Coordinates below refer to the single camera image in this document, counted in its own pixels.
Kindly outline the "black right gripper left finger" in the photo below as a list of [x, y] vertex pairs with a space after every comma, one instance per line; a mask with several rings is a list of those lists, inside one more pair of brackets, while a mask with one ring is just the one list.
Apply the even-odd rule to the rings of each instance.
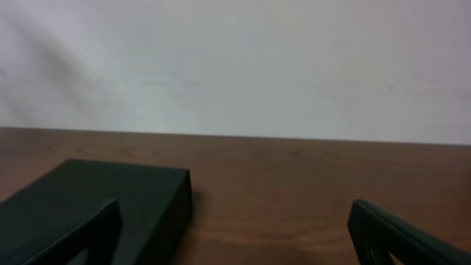
[[118, 200], [105, 200], [90, 216], [38, 250], [22, 264], [67, 264], [82, 251], [88, 253], [86, 264], [111, 264], [121, 230], [122, 217]]

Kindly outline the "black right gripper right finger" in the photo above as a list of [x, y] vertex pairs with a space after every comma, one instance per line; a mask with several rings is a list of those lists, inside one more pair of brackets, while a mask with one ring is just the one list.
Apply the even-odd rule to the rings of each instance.
[[362, 199], [352, 203], [347, 228], [360, 264], [459, 265], [470, 254]]

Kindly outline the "dark green box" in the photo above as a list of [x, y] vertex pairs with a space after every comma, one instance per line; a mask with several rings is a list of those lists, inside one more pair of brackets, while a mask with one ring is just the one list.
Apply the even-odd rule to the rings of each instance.
[[1, 262], [22, 264], [108, 199], [122, 217], [111, 264], [170, 264], [193, 212], [189, 170], [92, 160], [67, 160], [1, 204]]

